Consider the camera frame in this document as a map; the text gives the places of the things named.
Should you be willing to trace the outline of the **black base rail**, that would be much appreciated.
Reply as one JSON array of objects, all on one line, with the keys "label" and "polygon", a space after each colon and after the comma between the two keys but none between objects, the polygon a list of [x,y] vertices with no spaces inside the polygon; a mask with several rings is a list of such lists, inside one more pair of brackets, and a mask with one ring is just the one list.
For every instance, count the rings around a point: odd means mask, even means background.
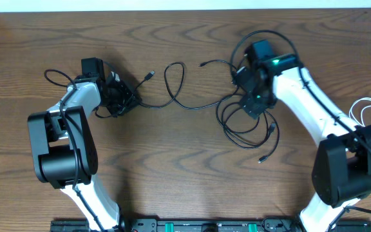
[{"label": "black base rail", "polygon": [[[305,231],[295,220],[287,218],[265,218],[263,220],[228,220],[228,221],[203,221],[203,220],[156,220],[142,218],[129,223],[130,227],[114,226],[104,231],[132,231],[132,232],[284,232]],[[101,231],[90,229],[88,221],[84,220],[53,220],[50,224],[51,232],[65,231]],[[344,232],[371,232],[371,222],[366,220],[339,221],[330,231]]]}]

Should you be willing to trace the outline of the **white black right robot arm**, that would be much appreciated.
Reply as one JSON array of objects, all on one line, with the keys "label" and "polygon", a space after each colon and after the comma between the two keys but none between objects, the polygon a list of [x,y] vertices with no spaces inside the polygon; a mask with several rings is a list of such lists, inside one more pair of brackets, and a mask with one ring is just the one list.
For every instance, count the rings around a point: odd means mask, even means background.
[{"label": "white black right robot arm", "polygon": [[342,221],[371,194],[371,125],[348,118],[317,86],[296,54],[276,55],[261,40],[244,51],[248,65],[234,75],[246,94],[240,107],[257,118],[282,101],[318,147],[312,170],[315,193],[299,214],[298,231],[371,231],[364,220]]}]

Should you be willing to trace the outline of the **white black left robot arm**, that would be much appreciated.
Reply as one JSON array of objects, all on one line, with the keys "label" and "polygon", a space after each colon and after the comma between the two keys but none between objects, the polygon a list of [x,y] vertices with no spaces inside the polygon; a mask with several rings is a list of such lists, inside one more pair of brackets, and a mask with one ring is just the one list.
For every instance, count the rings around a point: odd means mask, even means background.
[{"label": "white black left robot arm", "polygon": [[29,115],[28,133],[36,177],[69,196],[85,218],[53,220],[51,231],[132,231],[130,219],[109,196],[97,173],[99,160],[88,119],[100,107],[120,117],[140,97],[102,59],[82,59],[82,73],[69,78],[66,93],[52,107]]}]

